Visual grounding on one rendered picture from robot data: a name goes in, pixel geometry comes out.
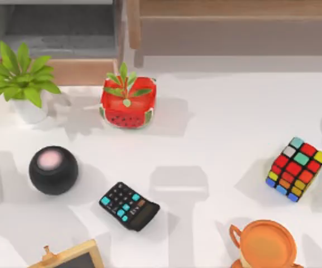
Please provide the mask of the red watermelon plant pot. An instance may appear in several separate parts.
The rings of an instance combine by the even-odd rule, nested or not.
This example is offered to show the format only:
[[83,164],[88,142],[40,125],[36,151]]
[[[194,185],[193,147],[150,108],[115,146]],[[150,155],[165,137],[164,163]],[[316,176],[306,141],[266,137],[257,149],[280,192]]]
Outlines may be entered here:
[[156,79],[128,72],[108,73],[103,84],[99,113],[119,128],[140,128],[149,123],[156,103]]

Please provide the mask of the black calculator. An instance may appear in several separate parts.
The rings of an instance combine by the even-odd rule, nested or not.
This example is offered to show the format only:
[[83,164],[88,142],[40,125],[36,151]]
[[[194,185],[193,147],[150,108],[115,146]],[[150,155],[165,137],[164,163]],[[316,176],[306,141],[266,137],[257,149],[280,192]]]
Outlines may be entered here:
[[114,184],[99,200],[99,205],[124,228],[139,232],[159,212],[151,202],[123,182]]

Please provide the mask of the pale wooden drawer front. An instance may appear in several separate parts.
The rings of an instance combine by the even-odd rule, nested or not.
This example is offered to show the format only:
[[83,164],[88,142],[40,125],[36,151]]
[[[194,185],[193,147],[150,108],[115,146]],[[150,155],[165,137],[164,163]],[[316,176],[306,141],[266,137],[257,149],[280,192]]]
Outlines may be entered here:
[[53,82],[61,86],[103,85],[107,73],[117,71],[117,59],[51,59]]

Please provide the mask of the black round speaker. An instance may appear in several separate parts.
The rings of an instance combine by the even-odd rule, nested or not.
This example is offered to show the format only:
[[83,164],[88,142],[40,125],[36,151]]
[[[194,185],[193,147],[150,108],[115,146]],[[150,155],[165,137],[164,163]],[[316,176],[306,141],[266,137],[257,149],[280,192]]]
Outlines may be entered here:
[[34,154],[28,173],[37,190],[46,195],[60,195],[73,187],[78,169],[78,162],[69,150],[46,146]]

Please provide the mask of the colourful puzzle cube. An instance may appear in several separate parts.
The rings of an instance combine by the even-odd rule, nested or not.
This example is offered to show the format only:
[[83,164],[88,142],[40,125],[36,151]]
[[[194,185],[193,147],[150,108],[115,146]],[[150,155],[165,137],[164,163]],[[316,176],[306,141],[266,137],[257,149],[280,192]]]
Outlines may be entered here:
[[274,160],[266,184],[298,202],[322,168],[322,151],[299,137],[293,137]]

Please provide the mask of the open drawer with grey inside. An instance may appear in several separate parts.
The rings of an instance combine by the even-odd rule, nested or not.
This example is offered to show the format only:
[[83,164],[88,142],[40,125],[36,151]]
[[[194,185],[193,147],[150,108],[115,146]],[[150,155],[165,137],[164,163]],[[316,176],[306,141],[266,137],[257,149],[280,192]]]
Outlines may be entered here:
[[119,0],[0,0],[0,43],[33,58],[116,58]]

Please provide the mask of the green plant in white pot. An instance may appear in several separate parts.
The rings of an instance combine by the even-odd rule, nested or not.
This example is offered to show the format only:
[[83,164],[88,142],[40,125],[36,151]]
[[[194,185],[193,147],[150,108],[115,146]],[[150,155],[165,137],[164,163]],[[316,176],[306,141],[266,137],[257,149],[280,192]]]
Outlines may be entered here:
[[61,94],[54,83],[54,68],[44,55],[33,60],[23,42],[14,52],[5,42],[0,42],[0,96],[11,102],[22,120],[28,124],[39,123],[47,117],[43,94]]

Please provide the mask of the wooden framed blackboard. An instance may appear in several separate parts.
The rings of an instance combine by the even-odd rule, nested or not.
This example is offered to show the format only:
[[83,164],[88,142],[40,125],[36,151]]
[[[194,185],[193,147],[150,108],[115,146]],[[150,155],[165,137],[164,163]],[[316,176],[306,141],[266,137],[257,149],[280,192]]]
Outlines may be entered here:
[[98,245],[94,239],[59,253],[53,253],[49,246],[44,246],[44,250],[42,260],[28,268],[104,268]]

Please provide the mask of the orange cup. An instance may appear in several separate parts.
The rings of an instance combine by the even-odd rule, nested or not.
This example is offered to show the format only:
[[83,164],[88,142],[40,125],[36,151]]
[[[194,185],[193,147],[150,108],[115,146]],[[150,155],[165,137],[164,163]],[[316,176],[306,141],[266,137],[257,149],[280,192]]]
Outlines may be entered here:
[[256,220],[240,230],[230,225],[229,235],[239,249],[230,268],[304,268],[296,264],[297,247],[292,234],[271,220]]

